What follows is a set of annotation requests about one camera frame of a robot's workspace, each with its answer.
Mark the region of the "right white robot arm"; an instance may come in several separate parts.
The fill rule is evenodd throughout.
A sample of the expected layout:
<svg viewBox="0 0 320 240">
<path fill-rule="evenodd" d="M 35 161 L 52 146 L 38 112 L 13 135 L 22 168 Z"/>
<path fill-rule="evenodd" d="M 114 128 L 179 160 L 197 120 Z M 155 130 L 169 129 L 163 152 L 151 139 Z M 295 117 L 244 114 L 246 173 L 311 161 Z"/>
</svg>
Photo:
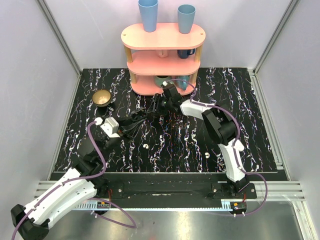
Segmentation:
<svg viewBox="0 0 320 240">
<path fill-rule="evenodd" d="M 175 112 L 202 120 L 209 137 L 221 151 L 226 168 L 228 195 L 235 199 L 245 195 L 250 182 L 241 163 L 240 152 L 244 146 L 239 141 L 240 128 L 235 117 L 219 105 L 209 105 L 182 96 L 173 84 L 163 86 L 162 90 L 163 94 L 155 94 L 147 112 L 158 115 Z"/>
</svg>

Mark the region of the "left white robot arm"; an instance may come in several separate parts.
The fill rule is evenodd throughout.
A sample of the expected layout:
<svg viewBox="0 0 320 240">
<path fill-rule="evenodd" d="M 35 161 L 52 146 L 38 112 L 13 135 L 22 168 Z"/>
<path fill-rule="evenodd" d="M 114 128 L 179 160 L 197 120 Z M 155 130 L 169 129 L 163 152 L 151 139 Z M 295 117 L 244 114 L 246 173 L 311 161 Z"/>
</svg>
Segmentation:
<svg viewBox="0 0 320 240">
<path fill-rule="evenodd" d="M 14 231 L 24 240 L 42 240 L 51 227 L 74 207 L 91 198 L 108 197 L 105 156 L 125 138 L 132 138 L 145 121 L 144 114 L 115 119 L 97 117 L 87 126 L 87 137 L 78 147 L 79 158 L 42 195 L 26 205 L 15 205 L 10 213 Z"/>
</svg>

